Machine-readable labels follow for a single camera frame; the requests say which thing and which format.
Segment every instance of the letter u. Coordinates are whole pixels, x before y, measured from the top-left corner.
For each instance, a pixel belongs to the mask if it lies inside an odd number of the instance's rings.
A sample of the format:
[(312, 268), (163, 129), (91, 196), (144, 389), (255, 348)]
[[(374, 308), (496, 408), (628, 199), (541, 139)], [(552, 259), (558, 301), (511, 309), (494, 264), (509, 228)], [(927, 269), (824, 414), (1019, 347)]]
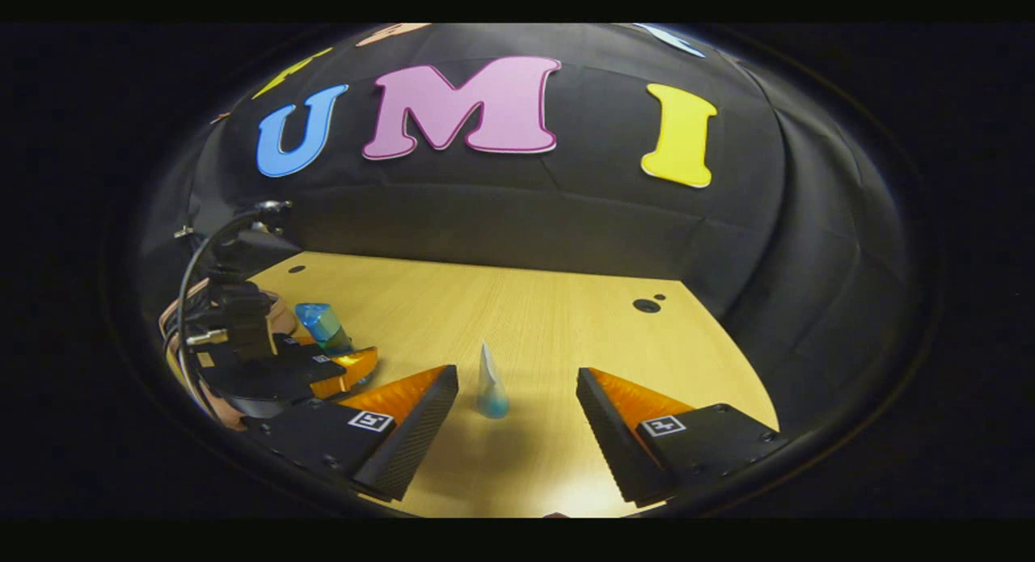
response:
[(347, 84), (339, 84), (306, 98), (305, 105), (309, 108), (309, 117), (305, 123), (305, 136), (301, 145), (291, 152), (284, 152), (280, 149), (280, 138), (284, 135), (284, 124), (288, 116), (295, 111), (295, 106), (286, 106), (266, 116), (266, 119), (259, 123), (259, 146), (256, 152), (259, 172), (263, 172), (263, 175), (269, 178), (280, 178), (295, 174), (317, 159), (327, 143), (334, 100), (348, 89)]

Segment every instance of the table surface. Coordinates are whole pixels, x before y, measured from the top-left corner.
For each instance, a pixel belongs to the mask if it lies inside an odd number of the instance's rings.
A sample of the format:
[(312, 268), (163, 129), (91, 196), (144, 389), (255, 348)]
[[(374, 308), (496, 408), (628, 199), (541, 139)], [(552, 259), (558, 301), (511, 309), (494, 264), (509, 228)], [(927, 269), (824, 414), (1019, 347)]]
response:
[[(304, 268), (289, 273), (297, 266)], [(584, 366), (693, 407), (727, 403), (778, 430), (743, 353), (679, 282), (319, 253), (282, 261), (252, 280), (280, 294), (289, 308), (332, 304), (357, 348), (378, 347), (381, 361), (367, 386), (456, 365), (452, 411), (405, 499), (388, 505), (407, 513), (642, 511), (622, 501), (575, 398)], [(655, 294), (664, 296), (660, 312), (633, 307)], [(482, 341), (510, 398), (503, 419), (474, 408)]]

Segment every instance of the pink letter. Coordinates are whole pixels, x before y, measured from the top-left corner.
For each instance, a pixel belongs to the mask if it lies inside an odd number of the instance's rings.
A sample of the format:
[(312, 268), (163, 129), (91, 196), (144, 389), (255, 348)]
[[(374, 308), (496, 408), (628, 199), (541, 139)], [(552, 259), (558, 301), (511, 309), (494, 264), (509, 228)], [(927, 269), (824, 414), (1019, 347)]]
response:
[(381, 76), (375, 82), (384, 89), (381, 112), (363, 157), (387, 160), (416, 149), (416, 139), (406, 130), (407, 113), (432, 148), (444, 150), (477, 108), (481, 108), (481, 122), (467, 136), (471, 148), (496, 153), (549, 152), (557, 146), (557, 136), (545, 127), (543, 93), (546, 76), (558, 68), (561, 64), (553, 58), (498, 58), (460, 89), (430, 65)]

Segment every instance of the wooden table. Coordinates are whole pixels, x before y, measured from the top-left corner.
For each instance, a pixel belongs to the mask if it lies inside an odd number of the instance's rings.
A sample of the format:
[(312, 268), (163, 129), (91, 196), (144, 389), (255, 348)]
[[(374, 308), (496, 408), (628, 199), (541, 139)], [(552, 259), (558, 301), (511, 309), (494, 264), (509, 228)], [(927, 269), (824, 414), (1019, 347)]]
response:
[[(289, 268), (305, 266), (289, 273)], [(778, 428), (768, 393), (682, 283), (303, 253), (255, 275), (294, 308), (332, 304), (357, 347), (377, 346), (368, 386), (455, 364), (460, 393), (406, 498), (422, 516), (619, 516), (622, 501), (575, 398), (598, 367), (694, 407), (727, 403)], [(646, 314), (635, 299), (658, 301)], [(510, 397), (474, 409), (481, 341)]]

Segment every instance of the yellow letter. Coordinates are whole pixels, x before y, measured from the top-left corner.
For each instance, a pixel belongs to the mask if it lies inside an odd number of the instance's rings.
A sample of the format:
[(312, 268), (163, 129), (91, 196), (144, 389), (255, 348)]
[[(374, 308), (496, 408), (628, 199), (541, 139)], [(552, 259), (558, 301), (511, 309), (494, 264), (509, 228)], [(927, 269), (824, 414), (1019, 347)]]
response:
[(328, 53), (330, 53), (331, 49), (334, 49), (334, 48), (330, 47), (330, 49), (328, 49), (328, 50), (322, 50), (320, 53), (314, 54), (313, 57), (308, 57), (308, 58), (306, 58), (306, 60), (303, 60), (303, 61), (295, 62), (295, 64), (291, 65), (291, 67), (285, 68), (284, 71), (280, 71), (279, 76), (273, 77), (273, 80), (271, 80), (271, 82), (269, 82), (269, 83), (266, 83), (266, 87), (262, 87), (262, 89), (259, 90), (259, 93), (256, 93), (255, 97), (252, 97), (252, 98), (259, 97), (260, 94), (266, 93), (266, 91), (269, 91), (269, 90), (273, 89), (273, 87), (278, 86), (278, 84), (284, 83), (284, 80), (288, 79), (288, 76), (291, 75), (291, 72), (300, 71), (300, 69), (303, 68), (303, 67), (305, 67), (307, 64), (309, 64), (309, 61), (313, 61), (314, 58), (320, 57), (321, 54), (328, 54)]
[(694, 188), (711, 183), (705, 167), (708, 118), (718, 115), (711, 102), (692, 93), (651, 83), (647, 91), (661, 101), (661, 134), (657, 148), (640, 160), (644, 172)]

